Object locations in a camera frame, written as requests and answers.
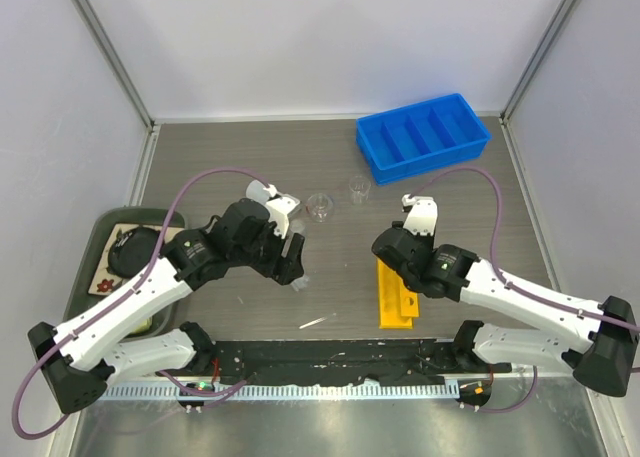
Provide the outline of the yellow test tube rack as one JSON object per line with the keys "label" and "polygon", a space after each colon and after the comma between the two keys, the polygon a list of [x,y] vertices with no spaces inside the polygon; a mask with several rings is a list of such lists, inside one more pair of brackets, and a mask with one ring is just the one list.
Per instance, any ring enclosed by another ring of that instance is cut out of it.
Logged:
{"label": "yellow test tube rack", "polygon": [[403,280],[381,260],[377,260],[379,328],[412,329],[420,316],[419,298]]}

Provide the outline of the bundle of plastic pipettes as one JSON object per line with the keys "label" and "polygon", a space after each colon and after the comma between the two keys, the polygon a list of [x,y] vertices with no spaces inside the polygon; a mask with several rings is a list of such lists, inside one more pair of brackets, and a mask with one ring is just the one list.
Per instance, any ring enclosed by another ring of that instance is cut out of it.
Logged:
{"label": "bundle of plastic pipettes", "polygon": [[309,286],[310,278],[307,275],[304,275],[300,278],[295,279],[291,284],[291,288],[296,292],[301,292],[305,290]]}

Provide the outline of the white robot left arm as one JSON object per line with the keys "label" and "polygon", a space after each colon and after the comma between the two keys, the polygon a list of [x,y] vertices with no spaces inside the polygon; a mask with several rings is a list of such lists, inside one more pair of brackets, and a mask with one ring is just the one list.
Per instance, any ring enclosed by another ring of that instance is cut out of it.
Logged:
{"label": "white robot left arm", "polygon": [[289,195],[265,203],[243,198],[207,226],[178,232],[137,275],[84,313],[58,326],[34,326],[28,339],[60,411],[78,412],[133,377],[179,369],[205,374],[216,349],[196,323],[152,338],[126,337],[231,268],[251,268],[280,285],[302,277],[305,239],[289,231],[299,207]]}

